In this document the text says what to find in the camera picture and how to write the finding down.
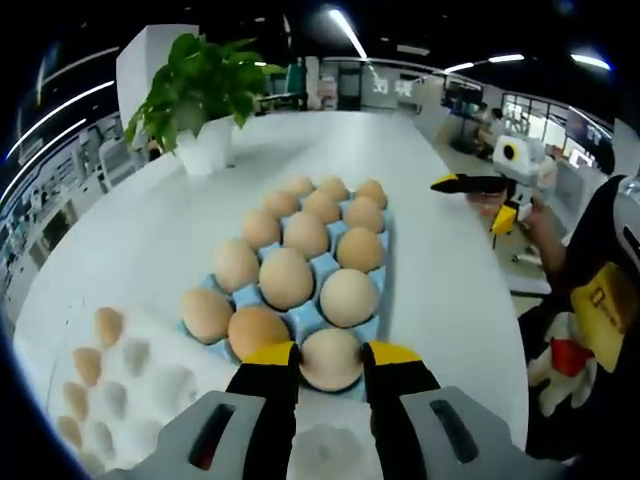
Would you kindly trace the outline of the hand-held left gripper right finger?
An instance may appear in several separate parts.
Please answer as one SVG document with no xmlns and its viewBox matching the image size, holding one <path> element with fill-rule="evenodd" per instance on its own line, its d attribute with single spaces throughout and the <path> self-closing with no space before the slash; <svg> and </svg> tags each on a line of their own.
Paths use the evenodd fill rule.
<svg viewBox="0 0 640 480">
<path fill-rule="evenodd" d="M 567 466 L 530 457 L 508 425 L 457 387 L 442 388 L 413 351 L 362 346 L 370 427 L 385 479 L 563 479 Z"/>
</svg>

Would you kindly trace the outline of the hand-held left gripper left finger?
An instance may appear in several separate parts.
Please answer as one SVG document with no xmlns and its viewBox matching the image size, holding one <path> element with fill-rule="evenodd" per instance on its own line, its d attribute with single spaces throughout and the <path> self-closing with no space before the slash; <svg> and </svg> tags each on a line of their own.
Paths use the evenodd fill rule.
<svg viewBox="0 0 640 480">
<path fill-rule="evenodd" d="M 243 361 L 224 391 L 210 391 L 165 425 L 156 449 L 103 479 L 284 479 L 296 433 L 300 351 L 293 341 Z"/>
</svg>

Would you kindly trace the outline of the person's right hand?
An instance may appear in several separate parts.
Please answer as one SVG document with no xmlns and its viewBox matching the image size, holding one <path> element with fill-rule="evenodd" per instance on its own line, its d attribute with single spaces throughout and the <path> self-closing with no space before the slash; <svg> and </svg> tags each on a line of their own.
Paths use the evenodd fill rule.
<svg viewBox="0 0 640 480">
<path fill-rule="evenodd" d="M 531 239 L 555 236 L 553 213 L 539 195 L 532 197 L 531 210 L 524 218 L 523 223 Z"/>
</svg>

